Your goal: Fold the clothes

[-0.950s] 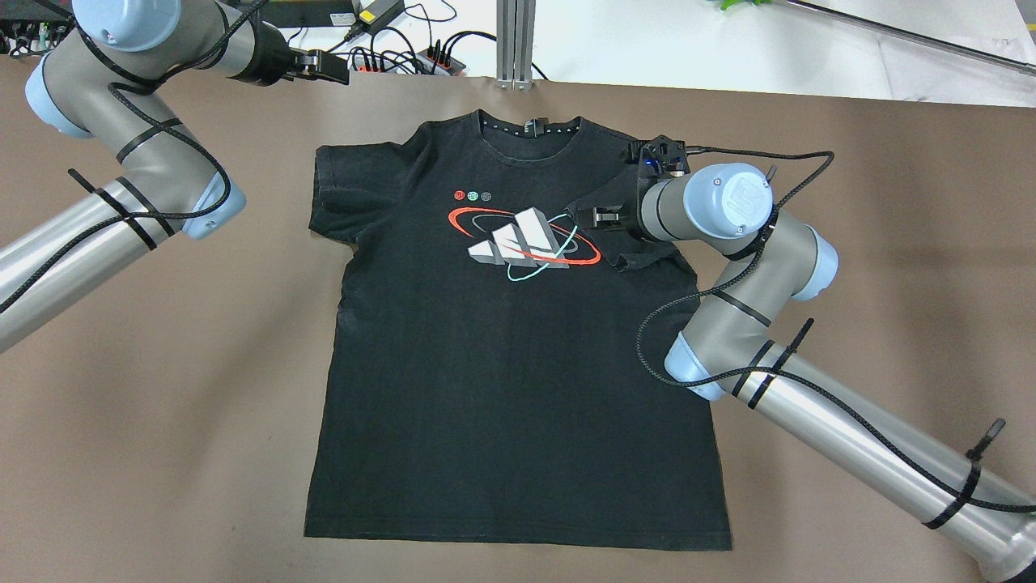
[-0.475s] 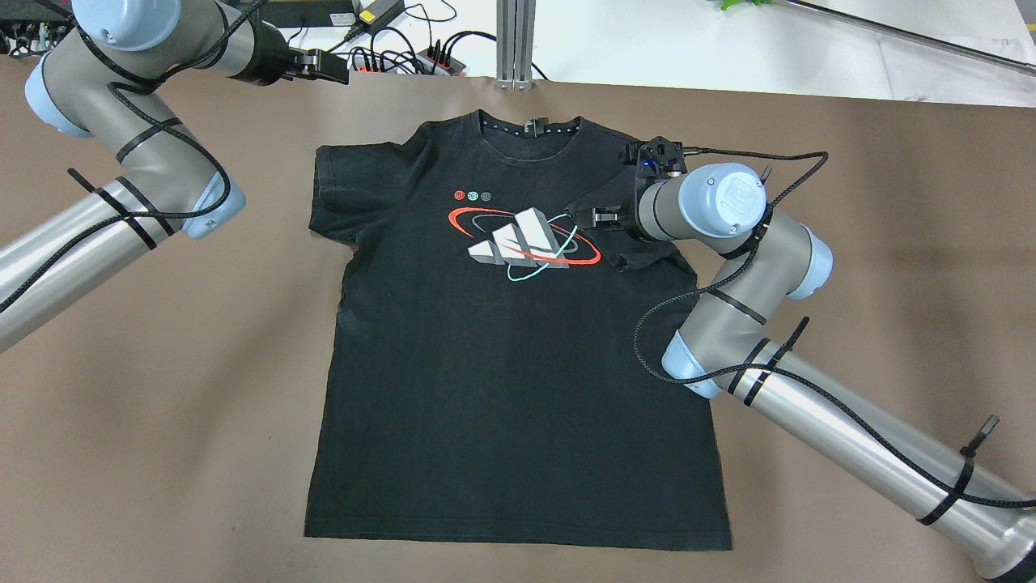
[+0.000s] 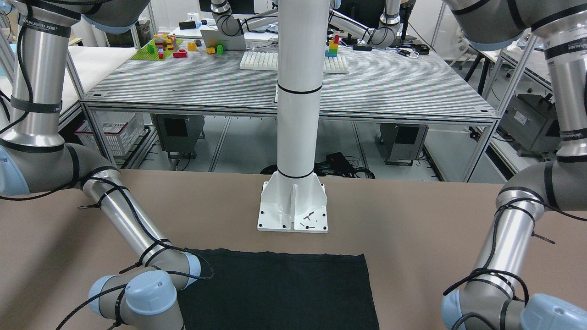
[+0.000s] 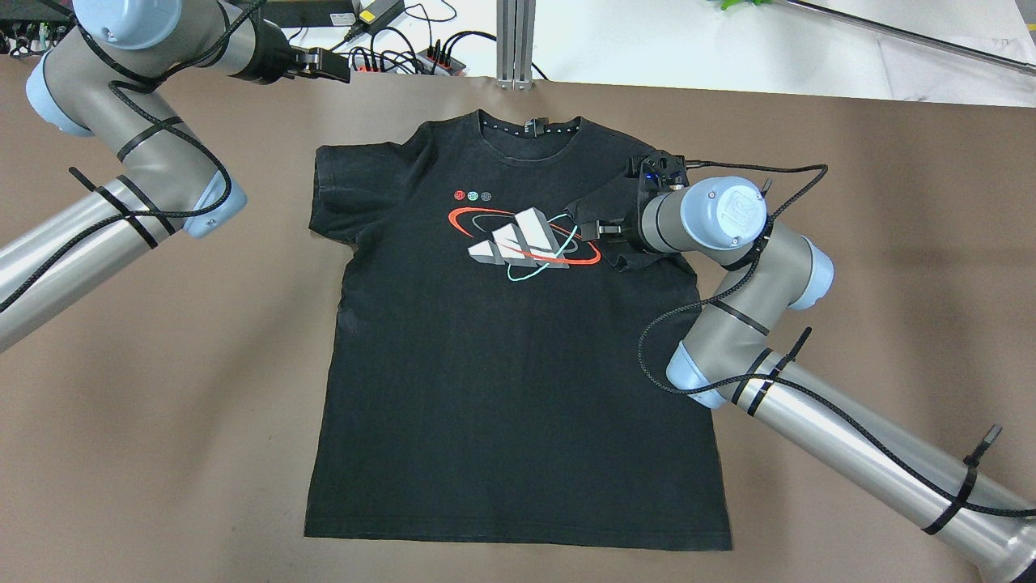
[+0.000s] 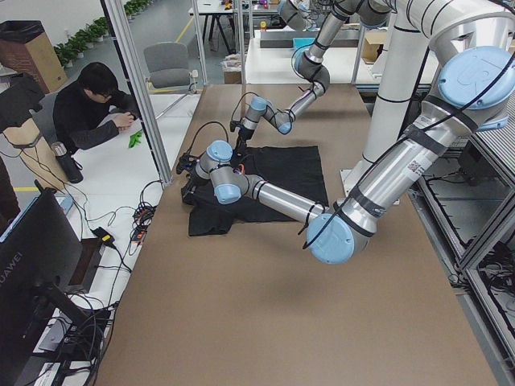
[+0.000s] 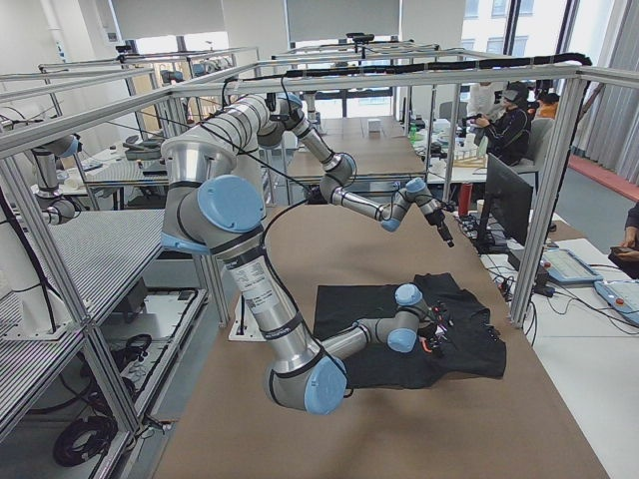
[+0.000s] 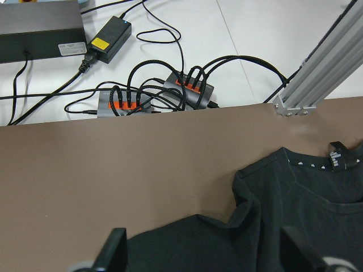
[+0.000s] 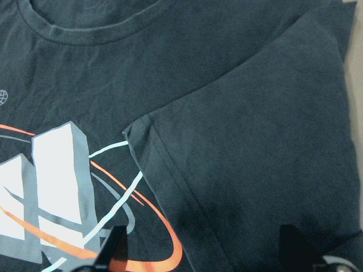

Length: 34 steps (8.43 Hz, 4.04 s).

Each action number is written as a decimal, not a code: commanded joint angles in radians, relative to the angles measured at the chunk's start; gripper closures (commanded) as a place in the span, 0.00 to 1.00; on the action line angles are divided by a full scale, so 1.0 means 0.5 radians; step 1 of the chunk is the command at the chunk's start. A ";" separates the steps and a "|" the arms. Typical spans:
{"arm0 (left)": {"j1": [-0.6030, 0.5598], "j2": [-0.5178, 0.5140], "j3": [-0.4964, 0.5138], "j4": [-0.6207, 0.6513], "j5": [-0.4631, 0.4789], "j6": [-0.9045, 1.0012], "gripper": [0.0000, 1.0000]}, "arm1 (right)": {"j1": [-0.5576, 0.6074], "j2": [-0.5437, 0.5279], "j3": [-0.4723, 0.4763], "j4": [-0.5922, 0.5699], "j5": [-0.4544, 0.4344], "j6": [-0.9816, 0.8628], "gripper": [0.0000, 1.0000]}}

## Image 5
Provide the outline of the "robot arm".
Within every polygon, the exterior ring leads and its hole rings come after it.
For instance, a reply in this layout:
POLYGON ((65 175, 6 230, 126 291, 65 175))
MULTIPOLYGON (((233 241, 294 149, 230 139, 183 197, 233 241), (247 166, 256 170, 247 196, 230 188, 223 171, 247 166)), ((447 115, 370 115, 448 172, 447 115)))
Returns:
POLYGON ((330 73, 323 65, 323 56, 350 16, 358 14, 361 24, 372 29, 384 25, 390 11, 390 7, 379 1, 331 2, 328 15, 314 42, 310 46, 298 49, 292 56, 293 69, 297 75, 310 82, 310 88, 283 111, 276 109, 271 101, 254 96, 245 116, 230 124, 231 129, 239 129, 234 149, 236 155, 242 156, 245 153, 247 141, 252 138, 261 119, 267 120, 279 133, 288 134, 293 129, 296 118, 329 89, 330 73))
POLYGON ((295 57, 295 71, 310 88, 286 111, 255 96, 238 122, 236 148, 260 120, 289 133, 295 119, 328 89, 323 57, 352 15, 363 26, 393 18, 390 44, 360 161, 344 184, 346 196, 332 207, 306 199, 230 165, 234 148, 214 141, 188 166, 182 194, 211 184, 221 204, 249 197, 303 222, 305 248, 320 261, 340 264, 362 251, 377 221, 452 142, 497 129, 508 117, 514 90, 513 9, 501 1, 336 1, 314 43, 295 57))

